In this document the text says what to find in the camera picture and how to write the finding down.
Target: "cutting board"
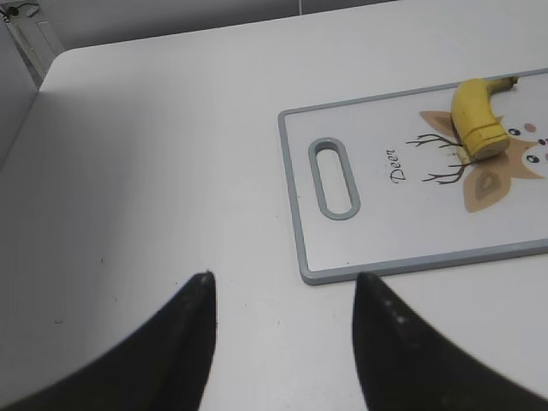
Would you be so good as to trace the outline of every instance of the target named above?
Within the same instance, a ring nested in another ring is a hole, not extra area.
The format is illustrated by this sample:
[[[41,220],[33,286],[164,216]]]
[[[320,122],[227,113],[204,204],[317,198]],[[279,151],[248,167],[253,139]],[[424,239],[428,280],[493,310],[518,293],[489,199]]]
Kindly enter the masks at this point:
[[[548,69],[507,75],[519,82],[491,107],[511,144],[479,164],[456,156],[457,84],[280,113],[306,283],[548,251]],[[337,169],[323,166],[326,153]]]

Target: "cable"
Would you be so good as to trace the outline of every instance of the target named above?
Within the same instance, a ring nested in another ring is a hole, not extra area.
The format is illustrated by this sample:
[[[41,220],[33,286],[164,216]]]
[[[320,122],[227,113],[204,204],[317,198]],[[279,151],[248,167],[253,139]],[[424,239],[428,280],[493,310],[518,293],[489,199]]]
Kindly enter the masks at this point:
[[[2,15],[4,23],[9,23],[10,22],[10,17],[12,15],[19,15],[19,9],[23,6],[37,6],[37,7],[40,7],[40,5],[37,4],[37,3],[22,3],[22,4],[19,4],[16,7],[14,7],[14,6],[8,7],[7,12],[3,11],[2,8],[0,8],[0,14]]]

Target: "banana stem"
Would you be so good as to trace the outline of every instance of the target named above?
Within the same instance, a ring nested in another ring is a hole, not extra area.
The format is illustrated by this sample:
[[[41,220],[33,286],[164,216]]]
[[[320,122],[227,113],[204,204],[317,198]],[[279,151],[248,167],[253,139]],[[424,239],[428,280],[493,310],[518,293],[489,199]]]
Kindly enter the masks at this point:
[[[489,94],[494,94],[496,92],[505,92],[514,86],[517,83],[518,77],[504,77],[502,79],[488,80],[487,81],[487,91]]]

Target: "banana peel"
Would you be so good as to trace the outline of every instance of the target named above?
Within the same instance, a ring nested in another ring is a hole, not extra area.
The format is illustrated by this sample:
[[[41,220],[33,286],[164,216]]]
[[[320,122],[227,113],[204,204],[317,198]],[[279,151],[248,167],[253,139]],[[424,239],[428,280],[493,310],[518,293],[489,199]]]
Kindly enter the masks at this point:
[[[491,95],[510,90],[517,80],[517,77],[471,79],[457,87],[451,116],[461,138],[458,155],[464,164],[497,156],[508,148],[510,136],[492,112]]]

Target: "white table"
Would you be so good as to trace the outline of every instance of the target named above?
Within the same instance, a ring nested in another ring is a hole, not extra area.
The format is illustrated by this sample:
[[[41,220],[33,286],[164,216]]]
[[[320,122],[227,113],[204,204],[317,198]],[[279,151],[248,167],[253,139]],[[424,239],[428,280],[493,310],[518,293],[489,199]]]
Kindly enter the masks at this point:
[[[203,411],[364,409],[354,284],[299,277],[277,114],[547,67],[547,13],[545,0],[403,0],[61,55],[0,173],[2,403],[96,358],[211,269]],[[547,265],[386,281],[548,396]]]

